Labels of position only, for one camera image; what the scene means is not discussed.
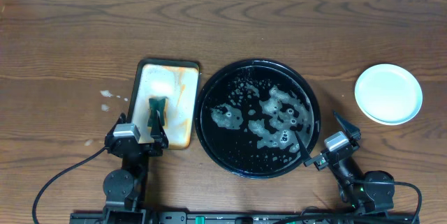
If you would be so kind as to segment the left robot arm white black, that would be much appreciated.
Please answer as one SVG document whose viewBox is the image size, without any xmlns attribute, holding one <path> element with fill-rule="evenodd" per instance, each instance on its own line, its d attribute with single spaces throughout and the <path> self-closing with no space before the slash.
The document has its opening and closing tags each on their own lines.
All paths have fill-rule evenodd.
<svg viewBox="0 0 447 224">
<path fill-rule="evenodd" d="M 159 216 L 144 208 L 149 159 L 163 155 L 168 148 L 168 138 L 163 129 L 164 118 L 159 110 L 149 113 L 152 143 L 139 143 L 140 132 L 121 114 L 105 137 L 105 149 L 122 160 L 122 166 L 107 175 L 103 182 L 106 196 L 103 208 L 105 224 L 158 223 Z"/>
</svg>

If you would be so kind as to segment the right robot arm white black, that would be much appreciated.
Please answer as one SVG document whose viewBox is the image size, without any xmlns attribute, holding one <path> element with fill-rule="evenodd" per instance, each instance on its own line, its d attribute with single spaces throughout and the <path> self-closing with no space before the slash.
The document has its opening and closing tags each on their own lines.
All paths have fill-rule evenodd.
<svg viewBox="0 0 447 224">
<path fill-rule="evenodd" d="M 353 159 L 359 150 L 360 129 L 334 112 L 342 130 L 325 140 L 325 149 L 311 157 L 297 133 L 294 133 L 304 166 L 314 165 L 318 171 L 329 169 L 335 177 L 343 202 L 359 215 L 387 216 L 394 208 L 394 178 L 384 171 L 363 172 Z"/>
</svg>

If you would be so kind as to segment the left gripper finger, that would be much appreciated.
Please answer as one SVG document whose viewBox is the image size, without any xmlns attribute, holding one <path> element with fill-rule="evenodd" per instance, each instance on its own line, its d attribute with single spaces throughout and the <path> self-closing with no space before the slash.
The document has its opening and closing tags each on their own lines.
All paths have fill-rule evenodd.
<svg viewBox="0 0 447 224">
<path fill-rule="evenodd" d="M 126 115 L 122 112 L 118 117 L 117 121 L 115 122 L 114 126 L 106 134 L 106 138 L 109 139 L 113 136 L 113 132 L 115 131 L 117 125 L 125 123 L 126 123 Z"/>
<path fill-rule="evenodd" d="M 156 143 L 159 143 L 161 147 L 168 147 L 168 138 L 163 129 L 163 116 L 158 110 L 152 110 L 149 116 L 151 120 L 151 132 L 150 136 Z"/>
</svg>

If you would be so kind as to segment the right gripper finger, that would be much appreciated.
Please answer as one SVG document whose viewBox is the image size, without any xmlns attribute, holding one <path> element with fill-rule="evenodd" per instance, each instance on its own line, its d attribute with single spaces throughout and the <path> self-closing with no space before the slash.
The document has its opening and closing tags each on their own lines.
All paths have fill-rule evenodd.
<svg viewBox="0 0 447 224">
<path fill-rule="evenodd" d="M 336 118 L 339 125 L 342 127 L 343 131 L 345 132 L 346 136 L 350 140 L 360 140 L 361 139 L 361 132 L 360 129 L 357 126 L 354 126 L 349 121 L 345 120 L 339 113 L 336 111 L 332 111 L 334 117 Z"/>
<path fill-rule="evenodd" d="M 294 133 L 295 133 L 295 137 L 296 137 L 296 139 L 297 139 L 297 141 L 298 141 L 298 146 L 299 146 L 299 151 L 300 151 L 300 157 L 301 157 L 301 159 L 302 159 L 302 162 L 303 162 L 304 164 L 308 164 L 309 161 L 311 160 L 310 154 L 309 154 L 309 152 L 307 151 L 306 146 L 305 146 L 304 143 L 302 142 L 302 140 L 301 140 L 299 134 L 298 134 L 296 131 L 295 131 Z"/>
</svg>

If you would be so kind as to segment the light blue plate front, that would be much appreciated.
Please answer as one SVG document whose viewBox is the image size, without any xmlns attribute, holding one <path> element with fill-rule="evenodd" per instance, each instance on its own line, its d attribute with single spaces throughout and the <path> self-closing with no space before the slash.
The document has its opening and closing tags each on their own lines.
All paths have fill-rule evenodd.
<svg viewBox="0 0 447 224">
<path fill-rule="evenodd" d="M 387 126 L 411 121 L 423 104 L 418 80 L 394 64 L 377 64 L 362 72 L 356 80 L 354 96 L 365 116 Z"/>
</svg>

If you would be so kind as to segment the green yellow sponge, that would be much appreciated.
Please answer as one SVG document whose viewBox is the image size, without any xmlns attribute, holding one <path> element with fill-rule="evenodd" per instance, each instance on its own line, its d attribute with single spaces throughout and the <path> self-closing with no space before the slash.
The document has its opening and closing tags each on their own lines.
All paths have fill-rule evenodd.
<svg viewBox="0 0 447 224">
<path fill-rule="evenodd" d="M 149 98 L 149 119 L 147 121 L 148 127 L 153 127 L 156 124 L 165 126 L 167 102 L 168 99 L 165 96 Z"/>
</svg>

